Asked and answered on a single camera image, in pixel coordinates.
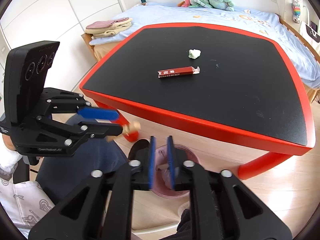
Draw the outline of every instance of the floor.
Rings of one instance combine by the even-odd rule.
[[[313,102],[312,112],[316,127],[316,137],[320,138],[320,104]],[[160,125],[128,113],[122,112],[129,121],[139,121],[140,137],[156,136],[157,146],[166,144],[166,137],[173,136],[174,142],[189,147],[200,163],[210,171],[222,169],[236,171],[241,163],[246,163],[265,151],[215,141],[198,135]],[[65,122],[69,115],[54,116]],[[125,154],[132,143],[124,138],[115,140]],[[295,236],[307,223],[320,201],[320,142],[304,156],[293,156],[277,167],[245,180],[244,183],[291,229]],[[136,191],[134,195],[132,229],[144,229],[179,221],[178,207],[188,201],[188,197],[167,200],[153,192]],[[160,239],[174,234],[175,228],[139,235],[143,240]]]

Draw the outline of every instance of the table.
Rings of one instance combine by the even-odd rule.
[[[201,56],[190,59],[189,49],[201,50]],[[159,70],[185,66],[199,66],[200,73],[157,76]],[[236,28],[201,23],[144,26],[98,62],[80,89],[99,107],[270,151],[241,165],[241,179],[315,145],[308,98],[288,56],[275,41]],[[118,122],[127,123],[123,116]]]

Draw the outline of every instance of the blue bed sheet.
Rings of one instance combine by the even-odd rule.
[[[122,41],[139,28],[157,23],[194,22],[230,26],[253,32],[276,41],[286,52],[302,81],[313,89],[320,88],[320,65],[302,42],[279,23],[278,16],[273,13],[235,8],[234,12],[210,8],[182,8],[157,4],[136,6],[114,19],[122,17],[133,18],[132,26],[118,35],[94,39],[90,45],[100,45],[109,42]]]

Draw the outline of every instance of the pink trash bin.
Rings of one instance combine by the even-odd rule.
[[[174,147],[177,149],[185,150],[187,153],[187,159],[194,161],[195,163],[200,163],[198,157],[187,147],[180,145],[180,144],[174,144]],[[155,177],[153,182],[153,188],[151,191],[153,191],[155,194],[157,194],[160,197],[163,198],[180,198],[185,197],[189,194],[188,190],[185,191],[174,191],[169,189],[162,178],[161,170],[157,169],[157,166],[161,164],[168,163],[167,158],[167,145],[163,145],[156,149],[155,153]]]

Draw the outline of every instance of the beige folded blanket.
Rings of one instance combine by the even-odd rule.
[[[116,22],[113,25],[111,25],[110,27],[107,28],[101,28],[101,29],[85,29],[85,33],[89,33],[89,34],[100,34],[100,33],[104,33],[105,31],[109,31],[109,30],[116,30],[119,28],[122,28],[124,25],[127,26],[128,23],[131,23],[133,19],[129,18],[126,21],[123,22]]]
[[[115,36],[119,32],[123,32],[131,27],[132,23],[128,22],[127,24],[122,25],[121,27],[115,29],[115,30],[107,30],[104,33],[94,34],[93,38],[105,38],[110,36]]]

